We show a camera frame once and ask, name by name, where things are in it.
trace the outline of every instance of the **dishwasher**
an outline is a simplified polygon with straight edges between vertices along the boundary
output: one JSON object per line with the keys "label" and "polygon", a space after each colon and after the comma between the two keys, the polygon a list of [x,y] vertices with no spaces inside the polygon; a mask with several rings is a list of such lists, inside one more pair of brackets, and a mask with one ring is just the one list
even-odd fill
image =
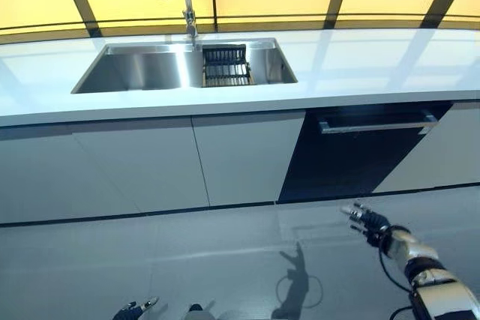
{"label": "dishwasher", "polygon": [[372,193],[451,105],[435,101],[308,109],[279,202]]}

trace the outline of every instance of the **cable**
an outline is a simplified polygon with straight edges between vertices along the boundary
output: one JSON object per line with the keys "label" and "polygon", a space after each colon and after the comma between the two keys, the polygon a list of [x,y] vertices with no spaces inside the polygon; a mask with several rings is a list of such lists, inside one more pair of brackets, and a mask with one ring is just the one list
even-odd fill
{"label": "cable", "polygon": [[391,315],[389,320],[394,320],[395,316],[397,316],[399,313],[405,310],[411,310],[413,307],[401,307],[400,309],[396,309]]}
{"label": "cable", "polygon": [[386,229],[386,231],[383,233],[382,237],[380,238],[380,243],[378,245],[378,256],[379,256],[379,260],[380,260],[380,264],[382,265],[382,269],[383,269],[383,272],[385,273],[385,275],[390,279],[390,281],[392,281],[398,288],[404,290],[405,292],[408,292],[410,293],[411,290],[406,288],[405,286],[401,285],[400,283],[398,283],[392,276],[390,276],[390,274],[388,273],[387,271],[387,268],[385,267],[385,263],[383,262],[383,254],[382,254],[382,249],[383,249],[383,241],[385,240],[386,238],[386,234],[387,234],[387,231],[389,230]]}

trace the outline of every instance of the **white cabinet door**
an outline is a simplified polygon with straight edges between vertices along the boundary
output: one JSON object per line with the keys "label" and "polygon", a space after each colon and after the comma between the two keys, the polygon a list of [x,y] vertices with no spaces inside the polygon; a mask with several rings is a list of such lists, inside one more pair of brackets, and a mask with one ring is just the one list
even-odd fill
{"label": "white cabinet door", "polygon": [[211,205],[277,201],[305,111],[193,117]]}
{"label": "white cabinet door", "polygon": [[480,103],[456,103],[375,189],[422,189],[480,182]]}
{"label": "white cabinet door", "polygon": [[208,206],[190,117],[70,128],[91,160],[141,212]]}
{"label": "white cabinet door", "polygon": [[66,126],[0,130],[0,223],[136,212]]}

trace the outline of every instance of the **stainless steel sink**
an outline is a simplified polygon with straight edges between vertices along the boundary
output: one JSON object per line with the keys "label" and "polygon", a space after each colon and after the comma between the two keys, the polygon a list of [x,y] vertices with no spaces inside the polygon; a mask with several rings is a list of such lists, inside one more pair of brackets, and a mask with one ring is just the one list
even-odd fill
{"label": "stainless steel sink", "polygon": [[254,85],[297,82],[275,39],[105,46],[72,93],[201,88],[202,47],[244,44]]}

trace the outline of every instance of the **kitchen counter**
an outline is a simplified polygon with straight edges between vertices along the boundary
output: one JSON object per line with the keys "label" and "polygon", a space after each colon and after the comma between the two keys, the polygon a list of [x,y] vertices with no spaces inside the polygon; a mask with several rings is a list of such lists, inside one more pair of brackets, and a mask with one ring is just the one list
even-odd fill
{"label": "kitchen counter", "polygon": [[108,43],[175,42],[183,34],[0,46],[0,127],[480,98],[480,31],[377,29],[201,34],[275,37],[298,83],[71,94]]}

